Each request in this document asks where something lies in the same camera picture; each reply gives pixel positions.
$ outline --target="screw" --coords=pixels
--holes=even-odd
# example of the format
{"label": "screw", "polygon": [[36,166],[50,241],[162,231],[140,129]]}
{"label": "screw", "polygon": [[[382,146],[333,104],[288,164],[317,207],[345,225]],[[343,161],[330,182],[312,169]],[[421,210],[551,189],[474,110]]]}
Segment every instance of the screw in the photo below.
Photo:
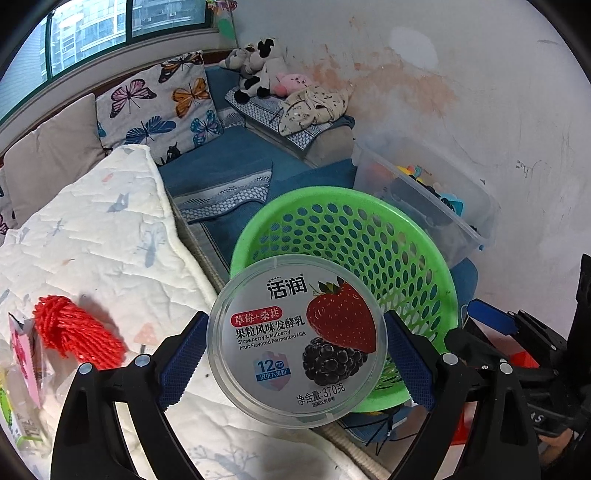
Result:
{"label": "screw", "polygon": [[90,373],[91,370],[92,370],[92,364],[89,364],[89,363],[82,364],[81,366],[78,367],[78,371],[82,375],[86,375],[87,373]]}
{"label": "screw", "polygon": [[457,363],[457,357],[453,353],[444,353],[442,359],[448,365],[455,365]]}
{"label": "screw", "polygon": [[505,375],[509,375],[509,374],[513,373],[513,367],[507,363],[501,364],[499,366],[499,370],[501,370],[501,372],[503,372]]}
{"label": "screw", "polygon": [[138,367],[145,367],[146,365],[148,365],[150,362],[150,356],[149,355],[139,355],[137,357],[135,357],[134,363],[138,366]]}

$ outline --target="yogurt cup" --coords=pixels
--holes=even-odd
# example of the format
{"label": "yogurt cup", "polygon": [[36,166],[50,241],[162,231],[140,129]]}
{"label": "yogurt cup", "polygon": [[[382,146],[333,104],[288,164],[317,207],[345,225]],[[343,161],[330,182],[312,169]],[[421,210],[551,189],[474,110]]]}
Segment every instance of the yogurt cup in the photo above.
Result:
{"label": "yogurt cup", "polygon": [[230,280],[207,327],[209,364],[231,402],[300,429],[344,416],[373,390],[387,334],[368,288],[309,255],[261,260]]}

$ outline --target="crumpled cloth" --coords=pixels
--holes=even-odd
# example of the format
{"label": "crumpled cloth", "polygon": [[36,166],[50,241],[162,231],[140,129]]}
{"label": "crumpled cloth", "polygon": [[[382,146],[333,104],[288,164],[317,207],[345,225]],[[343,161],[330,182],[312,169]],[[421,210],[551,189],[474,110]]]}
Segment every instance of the crumpled cloth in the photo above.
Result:
{"label": "crumpled cloth", "polygon": [[294,134],[310,125],[324,124],[340,118],[349,104],[349,92],[331,92],[313,85],[292,93],[283,102],[283,116],[279,122],[282,137]]}

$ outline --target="beige pillow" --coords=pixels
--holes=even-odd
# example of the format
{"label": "beige pillow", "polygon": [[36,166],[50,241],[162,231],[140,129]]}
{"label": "beige pillow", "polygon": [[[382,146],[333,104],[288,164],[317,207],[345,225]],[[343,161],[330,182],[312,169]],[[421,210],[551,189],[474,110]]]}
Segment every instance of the beige pillow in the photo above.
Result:
{"label": "beige pillow", "polygon": [[92,93],[19,140],[4,155],[18,226],[103,158]]}

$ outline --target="white quilted blanket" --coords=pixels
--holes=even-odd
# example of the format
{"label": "white quilted blanket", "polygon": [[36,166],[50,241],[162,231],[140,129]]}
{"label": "white quilted blanket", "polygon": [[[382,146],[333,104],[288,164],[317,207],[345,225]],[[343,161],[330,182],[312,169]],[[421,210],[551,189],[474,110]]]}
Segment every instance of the white quilted blanket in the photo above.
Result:
{"label": "white quilted blanket", "polygon": [[[37,299],[65,295],[115,331],[126,361],[179,333],[196,310],[209,312],[215,291],[178,240],[162,180],[141,145],[119,147],[64,188],[0,247],[0,336],[8,313],[31,316]],[[41,413],[53,437],[77,367],[51,357],[56,377]],[[119,409],[138,473],[153,473],[125,408]],[[216,385],[204,356],[167,417],[207,479],[366,480],[331,443],[308,430],[282,430],[250,419]],[[48,479],[51,456],[25,457]]]}

